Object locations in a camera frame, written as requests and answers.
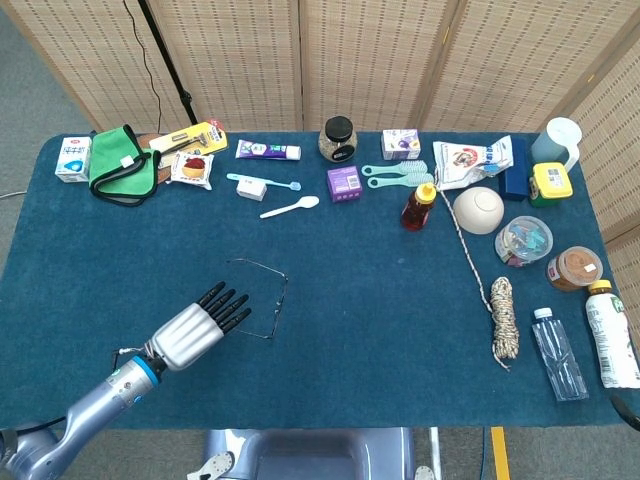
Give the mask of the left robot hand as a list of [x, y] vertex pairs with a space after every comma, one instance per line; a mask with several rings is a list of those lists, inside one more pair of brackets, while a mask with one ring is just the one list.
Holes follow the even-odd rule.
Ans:
[[236, 295], [218, 282], [197, 301], [162, 325], [145, 344], [145, 353], [161, 370], [191, 366], [245, 318], [248, 294]]

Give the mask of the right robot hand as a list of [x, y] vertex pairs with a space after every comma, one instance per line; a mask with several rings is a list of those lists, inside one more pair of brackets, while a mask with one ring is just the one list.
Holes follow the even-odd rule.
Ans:
[[636, 414], [621, 397], [618, 395], [612, 395], [610, 397], [610, 402], [624, 423], [635, 431], [640, 431], [640, 416]]

